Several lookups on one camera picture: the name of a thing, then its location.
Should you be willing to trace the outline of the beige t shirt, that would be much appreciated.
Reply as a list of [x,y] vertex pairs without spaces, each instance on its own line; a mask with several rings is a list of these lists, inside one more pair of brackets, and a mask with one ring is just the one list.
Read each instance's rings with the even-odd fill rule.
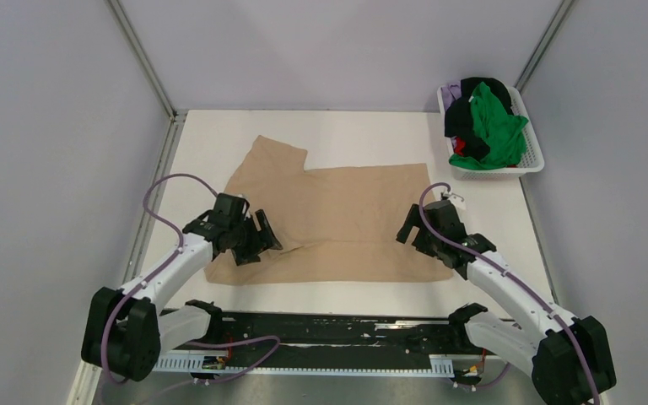
[[262,210],[282,247],[246,265],[220,255],[206,269],[210,283],[429,283],[452,276],[396,239],[430,184],[425,164],[307,170],[306,158],[301,148],[256,138],[225,190]]

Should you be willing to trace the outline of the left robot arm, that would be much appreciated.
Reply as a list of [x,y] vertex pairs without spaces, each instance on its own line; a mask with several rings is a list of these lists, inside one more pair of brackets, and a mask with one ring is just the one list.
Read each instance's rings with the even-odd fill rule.
[[160,356],[194,342],[216,348],[224,340],[223,312],[213,303],[166,304],[195,273],[225,253],[243,266],[280,251],[264,210],[250,210],[239,196],[220,193],[213,207],[178,231],[174,250],[147,273],[118,289],[103,287],[91,299],[80,356],[125,380],[141,381]]

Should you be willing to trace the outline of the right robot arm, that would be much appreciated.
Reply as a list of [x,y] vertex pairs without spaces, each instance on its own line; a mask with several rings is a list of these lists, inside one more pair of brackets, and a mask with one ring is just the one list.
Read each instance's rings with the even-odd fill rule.
[[456,207],[447,200],[413,204],[397,241],[441,261],[477,286],[513,319],[501,321],[473,303],[451,313],[450,345],[459,352],[475,346],[497,354],[528,375],[547,404],[597,403],[617,384],[603,324],[580,318],[544,299],[525,283],[481,234],[467,233]]

